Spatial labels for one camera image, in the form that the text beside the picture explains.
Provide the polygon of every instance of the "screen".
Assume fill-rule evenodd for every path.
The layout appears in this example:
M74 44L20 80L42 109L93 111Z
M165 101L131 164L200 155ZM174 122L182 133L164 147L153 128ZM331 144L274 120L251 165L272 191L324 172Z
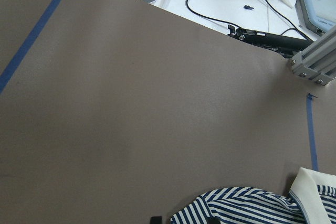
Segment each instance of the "screen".
M336 23L336 0L311 0L317 16Z

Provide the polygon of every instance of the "brown mat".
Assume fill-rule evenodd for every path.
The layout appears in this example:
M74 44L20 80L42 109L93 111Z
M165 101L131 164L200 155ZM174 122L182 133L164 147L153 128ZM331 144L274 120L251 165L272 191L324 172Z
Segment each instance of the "brown mat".
M0 95L1 223L149 223L198 194L336 173L335 84L139 0L62 0Z

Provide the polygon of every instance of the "black plastic part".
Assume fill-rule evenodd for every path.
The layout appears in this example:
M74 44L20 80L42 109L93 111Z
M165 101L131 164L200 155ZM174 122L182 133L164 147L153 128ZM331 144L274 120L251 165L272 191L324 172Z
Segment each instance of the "black plastic part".
M228 25L227 29L230 30L230 34L235 34L236 32L236 28L233 25Z
M244 9L247 9L247 10L253 10L254 7L251 7L251 6L249 6L249 5L244 5Z
M162 224L162 216L153 216L149 224Z
M236 33L229 34L229 36L254 46L272 50L285 58L291 58L295 53L304 50L312 44L312 41L305 39L241 28L236 29Z
M207 224L221 224L219 219L216 217L210 217L206 219Z

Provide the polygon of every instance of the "metal frame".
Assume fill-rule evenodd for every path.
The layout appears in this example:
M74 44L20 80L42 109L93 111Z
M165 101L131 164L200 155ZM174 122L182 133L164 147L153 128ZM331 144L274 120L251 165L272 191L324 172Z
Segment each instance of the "metal frame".
M294 55L290 63L295 75L326 85L336 78L336 26Z

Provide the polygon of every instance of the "black cable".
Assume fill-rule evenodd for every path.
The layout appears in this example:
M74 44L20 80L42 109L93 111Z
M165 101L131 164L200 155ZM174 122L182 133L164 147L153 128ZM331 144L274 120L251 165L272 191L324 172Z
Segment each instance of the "black cable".
M287 20L295 29L295 31L297 31L302 37L304 37L305 39L309 40L309 41L313 41L311 38L309 38L306 34L304 34L303 32L301 32L294 24L292 21L290 21L288 18L286 18L283 14L279 13L267 0L265 0L266 3L272 8L272 10L274 12L276 12L277 14L279 14L281 17L283 17L285 20Z
M218 21L218 22L222 22L222 23L226 23L226 24L230 24L230 25L236 26L236 27L238 27L238 28L242 28L242 27L238 26L238 25L235 24L235 23L228 22L228 21L225 21L225 20L220 20L220 19L217 19L217 18L207 17L207 16L204 16L204 15L202 15L202 14L200 14L200 13L195 12L194 10L192 10L192 9L189 7L189 0L186 0L186 1L185 1L185 5L187 6L187 8L188 8L188 10L189 10L190 12L192 12L193 14L196 14L196 15L199 16L199 17L206 18L206 19L210 19L210 20L214 20L214 21Z
M288 31L290 31L290 30L294 30L294 31L296 31L295 28L288 28L287 30L283 31L282 34L280 34L280 35L284 35L286 32L288 32Z

